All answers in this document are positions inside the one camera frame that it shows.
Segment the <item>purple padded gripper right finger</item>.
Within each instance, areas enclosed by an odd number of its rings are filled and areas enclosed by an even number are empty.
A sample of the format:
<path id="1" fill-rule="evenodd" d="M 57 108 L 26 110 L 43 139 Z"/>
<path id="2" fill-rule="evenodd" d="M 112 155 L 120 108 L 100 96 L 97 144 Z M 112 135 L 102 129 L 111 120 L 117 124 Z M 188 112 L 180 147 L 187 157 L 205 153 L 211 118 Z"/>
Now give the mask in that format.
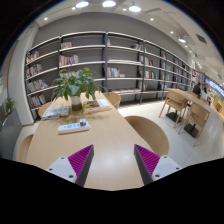
<path id="1" fill-rule="evenodd" d="M 181 170 L 168 155 L 158 156 L 137 144 L 134 145 L 134 156 L 145 185 Z"/>

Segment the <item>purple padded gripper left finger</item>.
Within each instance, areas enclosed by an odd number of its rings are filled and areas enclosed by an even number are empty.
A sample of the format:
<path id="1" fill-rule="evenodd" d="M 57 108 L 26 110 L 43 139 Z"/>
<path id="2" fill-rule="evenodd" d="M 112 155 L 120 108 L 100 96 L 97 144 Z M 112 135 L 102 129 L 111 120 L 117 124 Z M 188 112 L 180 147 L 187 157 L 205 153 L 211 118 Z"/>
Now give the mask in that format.
<path id="1" fill-rule="evenodd" d="M 83 187 L 93 156 L 94 146 L 89 145 L 69 157 L 59 157 L 47 168 L 47 171 Z"/>

